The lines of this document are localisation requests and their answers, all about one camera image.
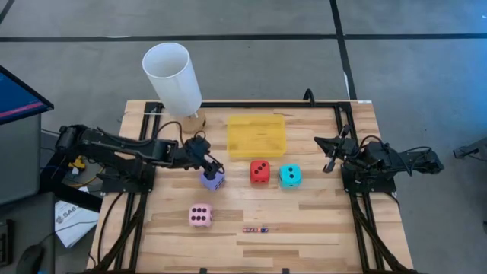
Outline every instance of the computer screen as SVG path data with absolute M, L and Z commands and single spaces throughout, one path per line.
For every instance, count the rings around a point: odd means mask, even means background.
M 0 66 L 0 125 L 52 108 L 53 104 Z

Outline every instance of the wooden table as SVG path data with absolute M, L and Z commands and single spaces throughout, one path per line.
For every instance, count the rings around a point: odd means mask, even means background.
M 144 100 L 126 105 L 120 135 L 137 139 L 142 123 Z M 352 101 L 359 141 L 366 135 L 379 135 L 372 104 Z M 322 172 L 327 163 L 313 137 L 337 135 L 333 110 L 326 108 L 208 108 L 205 132 L 212 144 L 212 155 L 225 166 L 226 183 L 215 193 L 199 182 L 197 170 L 158 168 L 154 190 L 148 196 L 137 272 L 348 272 L 361 273 L 357 240 L 349 195 L 342 188 L 339 168 Z M 230 159 L 226 151 L 228 117 L 245 113 L 277 113 L 285 117 L 288 150 L 271 164 L 271 180 L 265 188 L 250 184 L 250 160 Z M 161 125 L 172 120 L 167 115 Z M 159 138 L 178 139 L 177 127 L 168 126 Z M 303 182 L 298 189 L 279 188 L 277 172 L 283 164 L 299 164 Z M 116 194 L 103 199 L 100 222 Z M 412 267 L 397 204 L 381 193 L 371 194 L 377 230 L 390 251 L 406 267 Z M 189 207 L 208 202 L 214 209 L 210 228 L 188 225 Z M 102 256 L 118 238 L 126 194 L 107 221 Z M 91 254 L 97 253 L 97 226 Z M 269 233 L 243 233 L 243 228 L 269 229 Z M 366 237 L 371 267 L 371 243 Z M 124 267 L 128 266 L 132 239 L 128 240 Z

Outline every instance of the white cup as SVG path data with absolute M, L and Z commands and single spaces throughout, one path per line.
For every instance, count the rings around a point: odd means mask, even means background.
M 202 96 L 188 50 L 178 43 L 161 43 L 144 55 L 142 68 L 164 107 L 174 116 L 192 116 Z

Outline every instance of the dice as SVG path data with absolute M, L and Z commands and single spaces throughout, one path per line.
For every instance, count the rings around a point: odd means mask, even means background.
M 193 227 L 209 227 L 212 225 L 212 206 L 197 203 L 189 209 L 189 225 Z
M 279 183 L 282 188 L 301 185 L 301 169 L 297 164 L 285 164 L 279 168 Z
M 205 173 L 201 173 L 199 176 L 199 179 L 201 180 L 202 184 L 205 185 L 205 187 L 211 191 L 216 191 L 217 189 L 220 188 L 220 186 L 223 184 L 225 181 L 225 175 L 217 172 L 215 174 L 215 178 L 213 180 L 208 180 L 205 177 Z
M 252 161 L 250 163 L 250 182 L 268 183 L 271 177 L 271 166 L 267 161 Z

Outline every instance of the yellow plastic container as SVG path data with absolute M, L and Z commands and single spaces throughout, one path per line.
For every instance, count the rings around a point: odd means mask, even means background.
M 231 157 L 279 157 L 286 152 L 283 115 L 233 115 L 228 118 Z

